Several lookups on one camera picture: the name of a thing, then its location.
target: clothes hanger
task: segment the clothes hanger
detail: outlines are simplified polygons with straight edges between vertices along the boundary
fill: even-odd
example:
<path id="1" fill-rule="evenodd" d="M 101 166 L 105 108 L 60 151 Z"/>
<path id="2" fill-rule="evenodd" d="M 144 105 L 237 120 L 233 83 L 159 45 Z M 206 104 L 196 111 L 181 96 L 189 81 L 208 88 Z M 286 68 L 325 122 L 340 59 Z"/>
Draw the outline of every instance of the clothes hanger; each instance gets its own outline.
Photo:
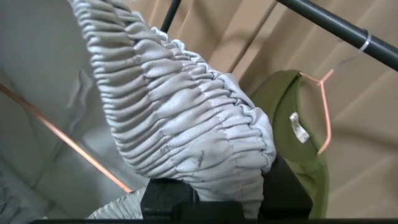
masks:
<path id="1" fill-rule="evenodd" d="M 356 58 L 357 56 L 361 55 L 361 53 L 366 49 L 366 47 L 368 47 L 369 43 L 371 42 L 372 39 L 372 34 L 370 33 L 370 31 L 366 31 L 368 33 L 368 38 L 366 39 L 365 43 L 362 45 L 362 47 L 357 51 L 357 53 L 343 61 L 341 61 L 340 63 L 338 63 L 336 66 L 334 66 L 334 68 L 332 68 L 331 70 L 329 70 L 329 72 L 320 80 L 313 78 L 310 75 L 307 75 L 306 73 L 300 72 L 300 74 L 311 80 L 314 81 L 318 84 L 318 86 L 321 89 L 321 95 L 322 95 L 322 103 L 323 103 L 323 110 L 325 111 L 325 121 L 326 121 L 326 139 L 323 142 L 321 148 L 319 149 L 319 151 L 317 152 L 317 155 L 319 156 L 320 154 L 322 154 L 326 148 L 329 146 L 330 141 L 331 141 L 331 124 L 330 124 L 330 115 L 329 115 L 329 108 L 328 108 L 328 102 L 327 102 L 327 98 L 326 98 L 326 93 L 325 93 L 325 82 L 328 80 L 328 78 L 330 78 L 334 72 L 340 68 L 342 65 L 348 63 L 349 61 L 351 61 L 352 59 Z"/>
<path id="2" fill-rule="evenodd" d="M 95 166 L 99 171 L 101 171 L 105 176 L 111 179 L 117 186 L 122 188 L 125 192 L 129 193 L 132 190 L 121 180 L 119 180 L 115 175 L 113 175 L 107 168 L 102 166 L 94 157 L 89 155 L 82 147 L 80 147 L 75 141 L 73 141 L 70 137 L 68 137 L 64 132 L 58 129 L 54 124 L 52 124 L 49 120 L 47 120 L 44 115 L 35 108 L 28 101 L 23 99 L 23 97 L 14 93 L 4 85 L 0 83 L 0 91 L 3 92 L 6 96 L 13 99 L 15 102 L 19 103 L 22 107 L 30 111 L 33 115 L 39 119 L 46 127 L 48 127 L 55 135 L 57 135 L 62 141 L 67 143 L 72 149 L 74 149 L 77 153 L 83 156 L 90 164 Z"/>

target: white label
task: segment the white label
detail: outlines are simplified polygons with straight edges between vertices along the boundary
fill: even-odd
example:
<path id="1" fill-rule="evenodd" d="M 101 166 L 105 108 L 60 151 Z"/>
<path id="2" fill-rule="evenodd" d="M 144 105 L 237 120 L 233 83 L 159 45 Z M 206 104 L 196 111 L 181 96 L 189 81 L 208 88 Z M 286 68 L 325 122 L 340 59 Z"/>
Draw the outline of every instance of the white label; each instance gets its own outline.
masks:
<path id="1" fill-rule="evenodd" d="M 290 115 L 290 120 L 292 122 L 293 132 L 296 135 L 297 139 L 301 143 L 305 143 L 310 138 L 310 135 L 300 125 L 300 123 L 299 123 L 299 115 L 297 114 L 297 112 L 294 112 L 294 113 L 292 113 L 292 115 Z"/>

